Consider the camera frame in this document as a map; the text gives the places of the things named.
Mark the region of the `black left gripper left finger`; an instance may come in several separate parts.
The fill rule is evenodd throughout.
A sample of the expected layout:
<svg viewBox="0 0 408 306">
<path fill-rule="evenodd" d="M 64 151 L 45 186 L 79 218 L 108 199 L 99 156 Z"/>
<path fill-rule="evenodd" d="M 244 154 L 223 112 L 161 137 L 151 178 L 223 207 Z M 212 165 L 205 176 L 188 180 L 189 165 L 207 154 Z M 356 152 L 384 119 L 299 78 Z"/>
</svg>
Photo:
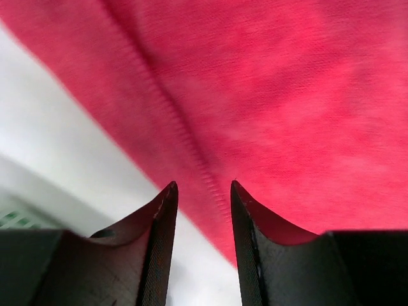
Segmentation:
<svg viewBox="0 0 408 306">
<path fill-rule="evenodd" d="M 1 231 L 2 305 L 164 305 L 179 190 L 86 238 L 66 229 Z"/>
</svg>

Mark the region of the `white plastic basket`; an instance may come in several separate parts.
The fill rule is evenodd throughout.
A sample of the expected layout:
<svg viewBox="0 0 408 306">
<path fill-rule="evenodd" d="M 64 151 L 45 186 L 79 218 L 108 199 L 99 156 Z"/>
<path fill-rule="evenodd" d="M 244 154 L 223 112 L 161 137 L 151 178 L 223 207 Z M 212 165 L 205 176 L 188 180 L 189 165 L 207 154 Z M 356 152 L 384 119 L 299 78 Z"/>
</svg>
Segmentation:
<svg viewBox="0 0 408 306">
<path fill-rule="evenodd" d="M 77 197 L 3 156 L 1 210 L 16 210 L 46 228 L 68 228 L 87 237 L 106 224 Z"/>
</svg>

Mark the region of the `green towel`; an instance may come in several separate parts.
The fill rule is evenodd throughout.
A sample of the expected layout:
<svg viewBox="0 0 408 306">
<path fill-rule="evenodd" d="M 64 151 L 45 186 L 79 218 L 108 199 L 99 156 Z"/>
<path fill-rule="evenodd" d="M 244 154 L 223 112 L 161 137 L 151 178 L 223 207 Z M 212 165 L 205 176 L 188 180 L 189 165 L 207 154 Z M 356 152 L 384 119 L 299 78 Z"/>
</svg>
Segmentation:
<svg viewBox="0 0 408 306">
<path fill-rule="evenodd" d="M 1 210 L 1 229 L 8 228 L 30 228 L 35 225 L 35 222 L 26 213 L 18 210 Z"/>
</svg>

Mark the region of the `pink towel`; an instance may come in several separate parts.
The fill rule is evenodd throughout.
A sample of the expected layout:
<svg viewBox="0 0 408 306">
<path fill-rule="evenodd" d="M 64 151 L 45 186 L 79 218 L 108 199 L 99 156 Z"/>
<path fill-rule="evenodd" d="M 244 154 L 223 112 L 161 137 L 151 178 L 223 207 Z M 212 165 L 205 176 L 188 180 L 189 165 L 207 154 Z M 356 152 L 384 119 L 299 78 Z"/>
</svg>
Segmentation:
<svg viewBox="0 0 408 306">
<path fill-rule="evenodd" d="M 234 260 L 229 188 L 407 227 L 406 1 L 2 1 L 1 20 Z"/>
</svg>

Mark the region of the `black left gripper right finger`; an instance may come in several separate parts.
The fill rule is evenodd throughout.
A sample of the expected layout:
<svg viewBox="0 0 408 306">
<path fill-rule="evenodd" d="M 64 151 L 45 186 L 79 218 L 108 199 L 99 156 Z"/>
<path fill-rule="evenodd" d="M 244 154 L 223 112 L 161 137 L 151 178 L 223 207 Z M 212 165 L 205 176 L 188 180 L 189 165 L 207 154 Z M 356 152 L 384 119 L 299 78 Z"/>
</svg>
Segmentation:
<svg viewBox="0 0 408 306">
<path fill-rule="evenodd" d="M 407 232 L 317 235 L 231 183 L 231 217 L 244 305 L 406 305 Z"/>
</svg>

